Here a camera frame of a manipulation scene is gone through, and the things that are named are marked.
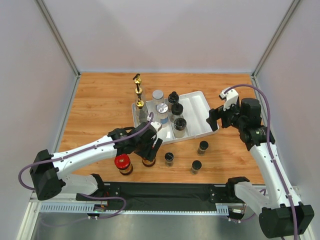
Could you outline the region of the red lid sauce jar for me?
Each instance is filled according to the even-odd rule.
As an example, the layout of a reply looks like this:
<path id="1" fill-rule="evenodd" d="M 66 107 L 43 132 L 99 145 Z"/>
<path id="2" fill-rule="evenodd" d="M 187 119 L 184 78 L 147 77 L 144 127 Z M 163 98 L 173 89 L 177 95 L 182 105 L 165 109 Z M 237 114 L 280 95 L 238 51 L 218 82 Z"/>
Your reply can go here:
<path id="1" fill-rule="evenodd" d="M 145 167 L 152 167 L 155 165 L 156 163 L 156 158 L 154 157 L 153 159 L 149 160 L 145 157 L 143 157 L 142 159 L 142 164 L 145 166 Z"/>
<path id="2" fill-rule="evenodd" d="M 114 164 L 122 175 L 130 175 L 133 172 L 133 165 L 127 154 L 116 156 Z"/>

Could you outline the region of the clear glass oil bottle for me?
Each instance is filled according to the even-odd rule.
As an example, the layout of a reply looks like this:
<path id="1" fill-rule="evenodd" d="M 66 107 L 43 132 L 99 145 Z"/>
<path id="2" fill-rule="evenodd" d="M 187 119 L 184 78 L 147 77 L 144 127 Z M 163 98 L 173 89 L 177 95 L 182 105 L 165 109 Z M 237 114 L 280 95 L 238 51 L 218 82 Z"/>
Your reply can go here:
<path id="1" fill-rule="evenodd" d="M 149 113 L 146 104 L 143 100 L 139 99 L 135 102 L 135 116 L 138 124 L 147 121 Z"/>

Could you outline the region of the white powder jar black lid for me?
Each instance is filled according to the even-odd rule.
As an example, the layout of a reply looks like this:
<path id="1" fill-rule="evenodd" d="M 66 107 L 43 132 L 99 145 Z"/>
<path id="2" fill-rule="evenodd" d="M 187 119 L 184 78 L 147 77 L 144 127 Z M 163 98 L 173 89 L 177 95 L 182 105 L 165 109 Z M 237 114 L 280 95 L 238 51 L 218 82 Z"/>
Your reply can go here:
<path id="1" fill-rule="evenodd" d="M 175 138 L 183 138 L 186 132 L 187 121 L 183 117 L 179 117 L 174 120 L 173 123 L 173 134 Z"/>

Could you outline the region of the black knob grinder bottle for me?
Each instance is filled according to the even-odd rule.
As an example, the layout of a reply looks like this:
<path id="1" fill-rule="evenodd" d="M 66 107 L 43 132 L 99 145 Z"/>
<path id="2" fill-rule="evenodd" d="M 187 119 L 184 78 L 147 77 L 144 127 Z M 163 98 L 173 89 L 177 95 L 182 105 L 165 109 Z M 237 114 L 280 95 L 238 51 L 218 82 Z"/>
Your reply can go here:
<path id="1" fill-rule="evenodd" d="M 175 103 L 171 107 L 170 121 L 173 123 L 176 119 L 183 117 L 184 107 L 180 103 Z"/>

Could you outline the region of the salt jar silver lid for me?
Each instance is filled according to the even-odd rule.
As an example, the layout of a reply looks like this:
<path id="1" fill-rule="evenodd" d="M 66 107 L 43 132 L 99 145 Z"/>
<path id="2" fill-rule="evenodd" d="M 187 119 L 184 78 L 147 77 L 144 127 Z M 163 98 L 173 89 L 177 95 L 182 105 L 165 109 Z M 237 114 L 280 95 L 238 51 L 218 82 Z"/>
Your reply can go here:
<path id="1" fill-rule="evenodd" d="M 161 124 L 162 128 L 166 128 L 169 122 L 169 107 L 165 103 L 160 103 L 156 106 L 156 122 Z"/>

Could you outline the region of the black cap spice bottle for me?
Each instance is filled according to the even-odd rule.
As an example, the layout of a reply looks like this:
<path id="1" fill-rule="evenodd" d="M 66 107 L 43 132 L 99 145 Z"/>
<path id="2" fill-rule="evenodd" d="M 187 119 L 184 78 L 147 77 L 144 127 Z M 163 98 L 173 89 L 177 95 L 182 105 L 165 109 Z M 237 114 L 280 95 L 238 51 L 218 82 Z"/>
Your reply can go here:
<path id="1" fill-rule="evenodd" d="M 179 102 L 179 100 L 180 100 L 180 97 L 179 97 L 179 95 L 177 94 L 177 92 L 176 91 L 173 91 L 172 93 L 170 93 L 169 95 L 168 95 L 168 103 L 170 104 L 170 105 L 174 105 L 174 104 L 176 104 L 176 103 L 178 103 Z"/>

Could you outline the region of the glass oil bottle dark sauce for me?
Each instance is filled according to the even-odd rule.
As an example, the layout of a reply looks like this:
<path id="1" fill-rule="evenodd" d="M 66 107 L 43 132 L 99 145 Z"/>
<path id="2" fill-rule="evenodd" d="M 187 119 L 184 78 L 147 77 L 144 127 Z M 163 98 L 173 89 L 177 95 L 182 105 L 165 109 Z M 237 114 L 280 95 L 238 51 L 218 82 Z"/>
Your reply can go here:
<path id="1" fill-rule="evenodd" d="M 136 84 L 135 85 L 135 100 L 136 101 L 143 101 L 144 103 L 146 102 L 146 96 L 145 96 L 145 89 L 141 84 Z"/>

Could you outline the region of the salt jar blue label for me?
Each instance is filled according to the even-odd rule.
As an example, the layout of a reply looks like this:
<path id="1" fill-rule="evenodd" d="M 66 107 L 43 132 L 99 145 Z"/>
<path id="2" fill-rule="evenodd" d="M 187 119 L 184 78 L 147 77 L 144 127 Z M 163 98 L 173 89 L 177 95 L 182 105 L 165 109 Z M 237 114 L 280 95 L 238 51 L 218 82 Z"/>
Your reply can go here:
<path id="1" fill-rule="evenodd" d="M 152 93 L 152 102 L 155 106 L 164 103 L 164 93 L 162 90 L 155 90 Z"/>

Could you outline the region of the glass oil bottle brown sauce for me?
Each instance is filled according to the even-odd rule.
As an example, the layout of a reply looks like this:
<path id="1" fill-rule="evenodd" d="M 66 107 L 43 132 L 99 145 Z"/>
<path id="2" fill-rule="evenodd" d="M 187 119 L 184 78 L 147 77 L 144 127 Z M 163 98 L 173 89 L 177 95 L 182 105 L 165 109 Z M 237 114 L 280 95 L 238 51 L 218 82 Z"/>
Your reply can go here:
<path id="1" fill-rule="evenodd" d="M 133 81 L 134 81 L 134 84 L 137 86 L 137 87 L 139 87 L 140 85 L 141 85 L 141 83 L 142 83 L 142 80 L 141 80 L 141 78 L 140 78 L 140 73 L 137 73 L 134 77 L 133 77 Z"/>

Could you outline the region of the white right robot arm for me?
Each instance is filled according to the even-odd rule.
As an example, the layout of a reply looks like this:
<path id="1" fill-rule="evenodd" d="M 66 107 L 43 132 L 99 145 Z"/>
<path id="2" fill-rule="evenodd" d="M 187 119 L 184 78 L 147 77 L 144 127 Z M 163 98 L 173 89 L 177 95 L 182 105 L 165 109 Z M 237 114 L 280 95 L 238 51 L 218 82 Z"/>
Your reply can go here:
<path id="1" fill-rule="evenodd" d="M 225 196 L 228 201 L 245 202 L 258 216 L 263 234 L 271 238 L 302 235 L 315 216 L 311 205 L 303 204 L 281 166 L 277 146 L 267 127 L 262 125 L 261 105 L 257 99 L 244 98 L 209 110 L 206 119 L 212 130 L 234 127 L 240 139 L 258 164 L 267 195 L 262 195 L 246 177 L 228 179 Z"/>

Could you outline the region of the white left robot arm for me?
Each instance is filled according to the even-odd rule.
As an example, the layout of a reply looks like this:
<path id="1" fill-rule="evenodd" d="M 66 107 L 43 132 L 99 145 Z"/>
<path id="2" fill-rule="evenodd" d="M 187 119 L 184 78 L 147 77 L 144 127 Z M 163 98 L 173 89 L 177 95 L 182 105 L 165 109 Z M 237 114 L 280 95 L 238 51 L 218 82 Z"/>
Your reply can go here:
<path id="1" fill-rule="evenodd" d="M 70 182 L 70 174 L 100 160 L 135 153 L 152 162 L 163 142 L 157 137 L 161 129 L 157 122 L 144 122 L 138 127 L 116 128 L 96 141 L 68 151 L 41 150 L 29 171 L 38 200 L 49 200 L 68 187 L 74 189 L 77 184 Z"/>

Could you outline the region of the small black lid spice jar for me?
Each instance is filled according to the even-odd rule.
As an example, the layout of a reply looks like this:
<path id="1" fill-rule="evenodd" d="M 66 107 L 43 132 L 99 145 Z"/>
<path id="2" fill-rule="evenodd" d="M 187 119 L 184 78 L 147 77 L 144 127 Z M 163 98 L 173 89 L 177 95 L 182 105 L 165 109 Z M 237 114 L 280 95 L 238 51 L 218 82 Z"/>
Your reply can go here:
<path id="1" fill-rule="evenodd" d="M 209 147 L 209 143 L 207 141 L 205 141 L 205 140 L 201 141 L 199 143 L 197 154 L 199 156 L 203 156 L 205 154 L 206 150 L 208 149 L 208 147 Z"/>
<path id="2" fill-rule="evenodd" d="M 201 168 L 202 163 L 199 160 L 194 160 L 191 164 L 190 172 L 195 175 Z"/>
<path id="3" fill-rule="evenodd" d="M 173 163 L 174 163 L 174 154 L 172 152 L 167 152 L 164 155 L 164 159 L 165 159 L 165 165 L 167 167 L 172 167 Z"/>

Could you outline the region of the white divided organizer tray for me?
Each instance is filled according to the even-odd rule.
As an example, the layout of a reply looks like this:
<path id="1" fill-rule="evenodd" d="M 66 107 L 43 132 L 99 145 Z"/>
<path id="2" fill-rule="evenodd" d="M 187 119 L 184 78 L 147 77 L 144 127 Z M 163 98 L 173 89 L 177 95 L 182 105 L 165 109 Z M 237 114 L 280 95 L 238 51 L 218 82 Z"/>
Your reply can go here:
<path id="1" fill-rule="evenodd" d="M 181 138 L 174 135 L 174 126 L 171 121 L 162 127 L 157 137 L 162 139 L 162 144 L 173 144 L 181 141 L 206 137 L 217 133 L 212 131 L 206 122 L 211 109 L 202 91 L 195 91 L 179 96 L 179 103 L 183 106 L 182 116 L 186 120 L 185 134 Z"/>

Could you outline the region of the aluminium frame rail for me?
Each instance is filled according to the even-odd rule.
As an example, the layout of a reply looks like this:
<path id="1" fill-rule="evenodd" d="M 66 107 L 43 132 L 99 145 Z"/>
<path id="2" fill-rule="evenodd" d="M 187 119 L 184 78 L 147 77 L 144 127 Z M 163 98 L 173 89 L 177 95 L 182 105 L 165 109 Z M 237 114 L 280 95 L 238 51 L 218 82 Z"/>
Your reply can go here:
<path id="1" fill-rule="evenodd" d="M 164 215 L 244 214 L 246 204 L 227 185 L 195 183 L 102 183 L 89 197 L 79 192 L 46 194 L 39 200 L 43 213 Z"/>

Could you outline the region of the right aluminium corner post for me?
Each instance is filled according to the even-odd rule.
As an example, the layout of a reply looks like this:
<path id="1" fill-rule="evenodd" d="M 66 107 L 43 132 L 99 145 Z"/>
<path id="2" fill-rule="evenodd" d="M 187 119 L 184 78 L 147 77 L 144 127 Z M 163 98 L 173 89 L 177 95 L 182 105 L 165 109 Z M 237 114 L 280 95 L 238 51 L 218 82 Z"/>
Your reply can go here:
<path id="1" fill-rule="evenodd" d="M 261 58 L 259 59 L 255 69 L 253 70 L 251 77 L 256 79 L 260 71 L 262 70 L 265 62 L 267 61 L 268 57 L 272 53 L 274 47 L 276 46 L 277 42 L 279 41 L 280 37 L 284 33 L 289 21 L 293 17 L 294 13 L 296 12 L 297 8 L 301 4 L 302 0 L 292 0 L 288 9 L 286 10 L 284 16 L 282 17 L 281 21 L 279 22 L 278 27 L 276 28 L 274 34 L 272 35 L 265 51 L 263 52 Z"/>

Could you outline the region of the aluminium corner post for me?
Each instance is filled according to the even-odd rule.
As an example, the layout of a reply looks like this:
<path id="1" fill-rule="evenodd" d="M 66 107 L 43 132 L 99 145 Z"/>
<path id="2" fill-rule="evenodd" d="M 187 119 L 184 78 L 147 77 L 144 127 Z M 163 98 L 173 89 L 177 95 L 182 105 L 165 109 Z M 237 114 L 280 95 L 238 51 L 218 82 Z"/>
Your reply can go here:
<path id="1" fill-rule="evenodd" d="M 262 70 L 265 62 L 267 61 L 268 57 L 272 53 L 274 47 L 276 46 L 277 42 L 279 41 L 280 37 L 284 33 L 289 21 L 293 17 L 294 13 L 296 12 L 297 8 L 301 4 L 302 0 L 292 0 L 288 9 L 286 10 L 284 16 L 282 17 L 281 21 L 279 22 L 278 27 L 276 28 L 274 34 L 272 35 L 265 51 L 263 52 L 261 58 L 259 59 L 255 69 L 253 70 L 251 77 L 256 79 L 260 71 Z"/>
<path id="2" fill-rule="evenodd" d="M 37 5 L 40 13 L 42 14 L 43 19 L 45 20 L 47 26 L 49 27 L 56 43 L 58 44 L 60 50 L 62 51 L 62 54 L 64 55 L 64 58 L 66 59 L 68 65 L 70 66 L 71 70 L 73 71 L 74 75 L 78 78 L 81 75 L 81 72 L 79 71 L 78 67 L 76 66 L 75 61 L 72 58 L 72 55 L 70 54 L 67 45 L 65 44 L 65 41 L 63 40 L 60 31 L 58 30 L 58 27 L 45 3 L 44 0 L 34 0 L 35 4 Z"/>

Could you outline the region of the left aluminium corner post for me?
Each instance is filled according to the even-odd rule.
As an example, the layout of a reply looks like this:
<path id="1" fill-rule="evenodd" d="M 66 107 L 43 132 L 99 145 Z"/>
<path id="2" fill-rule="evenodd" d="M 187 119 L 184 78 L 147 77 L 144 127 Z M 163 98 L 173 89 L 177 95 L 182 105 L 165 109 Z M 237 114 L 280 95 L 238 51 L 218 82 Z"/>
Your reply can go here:
<path id="1" fill-rule="evenodd" d="M 79 71 L 78 67 L 76 66 L 75 61 L 72 58 L 72 55 L 70 54 L 67 45 L 65 44 L 65 41 L 63 40 L 60 31 L 58 30 L 58 27 L 45 3 L 44 0 L 34 0 L 35 4 L 37 5 L 40 13 L 42 14 L 43 19 L 45 20 L 47 26 L 49 27 L 56 43 L 58 44 L 60 50 L 62 51 L 62 54 L 64 55 L 64 58 L 66 59 L 68 65 L 70 66 L 71 70 L 73 71 L 74 75 L 78 78 L 81 75 L 81 72 Z"/>

